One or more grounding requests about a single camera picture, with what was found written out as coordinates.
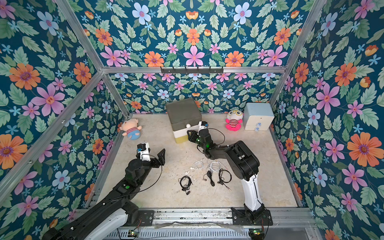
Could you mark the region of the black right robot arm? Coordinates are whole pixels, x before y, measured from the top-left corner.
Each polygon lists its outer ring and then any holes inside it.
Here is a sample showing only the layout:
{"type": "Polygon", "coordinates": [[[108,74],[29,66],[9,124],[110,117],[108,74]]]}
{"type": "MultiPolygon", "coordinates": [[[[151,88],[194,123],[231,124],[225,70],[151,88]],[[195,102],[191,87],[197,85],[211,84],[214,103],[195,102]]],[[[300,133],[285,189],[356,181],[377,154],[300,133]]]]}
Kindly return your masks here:
{"type": "Polygon", "coordinates": [[[207,159],[225,159],[228,161],[233,173],[242,181],[245,194],[245,216],[249,221],[255,222],[262,217],[265,205],[261,200],[258,187],[258,173],[260,162],[255,154],[243,141],[231,145],[220,146],[212,141],[208,129],[187,131],[188,140],[197,144],[207,159]]]}

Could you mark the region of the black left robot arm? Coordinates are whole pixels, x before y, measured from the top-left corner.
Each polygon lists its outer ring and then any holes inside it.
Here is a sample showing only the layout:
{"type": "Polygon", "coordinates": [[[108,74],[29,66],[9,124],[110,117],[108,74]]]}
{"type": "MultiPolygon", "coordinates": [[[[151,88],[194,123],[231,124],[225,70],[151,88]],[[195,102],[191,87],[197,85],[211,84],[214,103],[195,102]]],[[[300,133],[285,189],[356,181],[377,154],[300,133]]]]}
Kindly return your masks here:
{"type": "Polygon", "coordinates": [[[136,158],[126,167],[125,177],[99,203],[66,226],[48,230],[43,240],[102,240],[125,224],[135,224],[139,219],[139,207],[132,199],[153,168],[165,165],[166,150],[157,156],[149,150],[138,151],[136,158]]]}

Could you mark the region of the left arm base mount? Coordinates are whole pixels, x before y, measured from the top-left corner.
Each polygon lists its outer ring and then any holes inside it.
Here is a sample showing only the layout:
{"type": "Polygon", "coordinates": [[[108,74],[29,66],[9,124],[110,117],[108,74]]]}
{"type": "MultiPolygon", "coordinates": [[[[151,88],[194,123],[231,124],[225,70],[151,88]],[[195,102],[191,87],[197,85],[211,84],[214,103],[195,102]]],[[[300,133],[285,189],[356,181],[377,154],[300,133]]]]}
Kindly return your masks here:
{"type": "Polygon", "coordinates": [[[155,211],[141,209],[132,202],[125,204],[122,209],[128,216],[127,221],[123,227],[147,227],[153,224],[155,211]]]}

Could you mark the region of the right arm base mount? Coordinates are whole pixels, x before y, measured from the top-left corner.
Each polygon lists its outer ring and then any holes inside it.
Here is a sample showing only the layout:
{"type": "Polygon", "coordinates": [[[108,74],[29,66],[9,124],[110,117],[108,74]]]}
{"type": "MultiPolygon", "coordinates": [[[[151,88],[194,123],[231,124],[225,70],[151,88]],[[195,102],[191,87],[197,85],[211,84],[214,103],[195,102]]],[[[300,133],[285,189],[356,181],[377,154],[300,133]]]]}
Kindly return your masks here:
{"type": "Polygon", "coordinates": [[[242,226],[272,226],[273,219],[271,212],[265,207],[251,212],[249,209],[231,208],[232,220],[234,225],[242,226]]]}

